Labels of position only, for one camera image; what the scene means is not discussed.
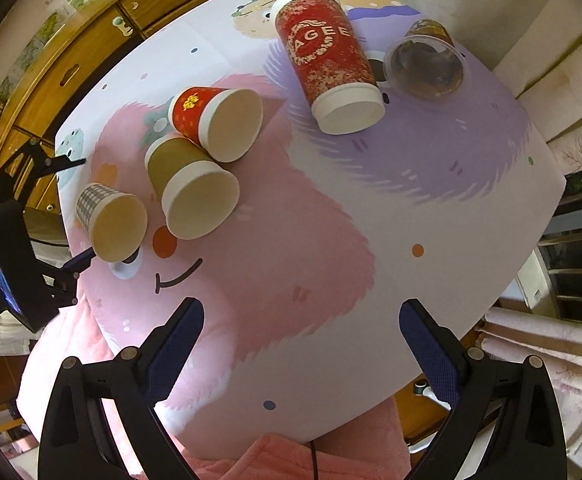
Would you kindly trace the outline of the small red paper cup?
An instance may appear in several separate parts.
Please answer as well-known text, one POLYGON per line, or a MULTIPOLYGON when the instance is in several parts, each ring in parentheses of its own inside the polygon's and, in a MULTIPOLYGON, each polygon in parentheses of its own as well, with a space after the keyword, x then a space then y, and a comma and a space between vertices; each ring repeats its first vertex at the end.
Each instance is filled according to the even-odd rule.
POLYGON ((235 162, 259 136, 264 107, 250 89, 189 87, 172 98, 167 117, 216 162, 235 162))

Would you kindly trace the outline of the tall red paper cup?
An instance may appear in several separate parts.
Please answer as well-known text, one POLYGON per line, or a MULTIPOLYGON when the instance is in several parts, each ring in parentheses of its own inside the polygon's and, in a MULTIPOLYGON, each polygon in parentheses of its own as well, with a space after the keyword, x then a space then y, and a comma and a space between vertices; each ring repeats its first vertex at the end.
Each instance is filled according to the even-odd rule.
POLYGON ((276 0, 270 19, 322 132, 380 122, 382 92, 340 0, 276 0))

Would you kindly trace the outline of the pink fluffy clothing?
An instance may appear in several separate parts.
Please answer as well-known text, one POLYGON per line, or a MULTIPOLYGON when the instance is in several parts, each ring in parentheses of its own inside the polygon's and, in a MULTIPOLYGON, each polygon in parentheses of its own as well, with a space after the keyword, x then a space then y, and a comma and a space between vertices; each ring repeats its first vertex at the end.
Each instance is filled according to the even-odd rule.
POLYGON ((308 444, 265 434, 238 458, 183 456, 201 479, 403 479, 411 469, 393 398, 308 444))

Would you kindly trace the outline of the wooden drawer cabinet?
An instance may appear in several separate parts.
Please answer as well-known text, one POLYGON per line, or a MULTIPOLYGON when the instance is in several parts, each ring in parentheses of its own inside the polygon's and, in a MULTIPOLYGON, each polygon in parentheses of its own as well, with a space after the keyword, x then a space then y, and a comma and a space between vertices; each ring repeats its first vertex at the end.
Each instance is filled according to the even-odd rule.
POLYGON ((0 89, 0 167, 25 142, 46 153, 94 84, 142 40, 207 0, 65 0, 0 89))

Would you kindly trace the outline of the cartoon printed tablecloth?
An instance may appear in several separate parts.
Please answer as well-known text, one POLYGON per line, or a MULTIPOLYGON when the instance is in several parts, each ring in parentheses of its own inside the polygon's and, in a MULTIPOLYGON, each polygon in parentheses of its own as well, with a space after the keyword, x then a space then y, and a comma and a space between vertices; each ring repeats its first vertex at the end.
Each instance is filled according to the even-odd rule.
MULTIPOLYGON (((235 458, 264 434, 318 438, 417 375, 397 324, 405 300, 466 334, 552 218, 564 177, 477 58, 466 56, 467 88, 448 104, 385 89, 377 125, 328 136, 274 29, 245 31, 265 1, 211 0, 180 16, 107 73, 56 134, 56 150, 80 160, 60 180, 72 252, 89 244, 75 205, 91 182, 137 195, 149 228, 134 257, 94 260, 76 306, 44 329, 16 401, 33 432, 66 356, 99 361, 137 346, 195 297, 203 332, 157 405, 169 432, 201 458, 235 458), (264 120, 230 166, 241 191, 233 213, 177 240, 143 159, 171 132, 169 102, 191 86, 252 89, 264 120)), ((372 55, 418 18, 396 0, 344 1, 372 55)))

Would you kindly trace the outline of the brown paper cup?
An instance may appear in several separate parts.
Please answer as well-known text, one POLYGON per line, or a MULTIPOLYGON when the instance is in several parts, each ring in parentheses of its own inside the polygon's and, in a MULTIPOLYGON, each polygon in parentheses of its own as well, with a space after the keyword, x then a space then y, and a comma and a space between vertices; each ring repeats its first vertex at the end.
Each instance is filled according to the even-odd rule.
POLYGON ((155 140, 144 155, 166 226, 180 240, 196 240, 227 220, 238 205, 240 184, 181 134, 155 140))

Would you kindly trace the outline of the small checkered paper cup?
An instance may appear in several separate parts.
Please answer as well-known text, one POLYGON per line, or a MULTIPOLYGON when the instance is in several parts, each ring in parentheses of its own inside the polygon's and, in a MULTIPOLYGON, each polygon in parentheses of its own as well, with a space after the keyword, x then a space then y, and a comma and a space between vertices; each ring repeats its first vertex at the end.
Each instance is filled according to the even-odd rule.
POLYGON ((139 197, 98 182, 82 189, 75 212, 94 253, 106 262, 130 257, 148 229, 148 213, 139 197))

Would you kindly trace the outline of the clear plastic cup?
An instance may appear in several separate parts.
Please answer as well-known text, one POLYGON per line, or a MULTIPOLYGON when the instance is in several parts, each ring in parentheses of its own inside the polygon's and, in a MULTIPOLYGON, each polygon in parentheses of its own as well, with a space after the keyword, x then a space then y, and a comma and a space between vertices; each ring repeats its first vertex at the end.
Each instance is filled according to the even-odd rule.
POLYGON ((433 102, 456 96, 469 78, 464 57, 450 34, 430 18, 413 22, 404 37, 385 52, 383 70, 394 90, 433 102))

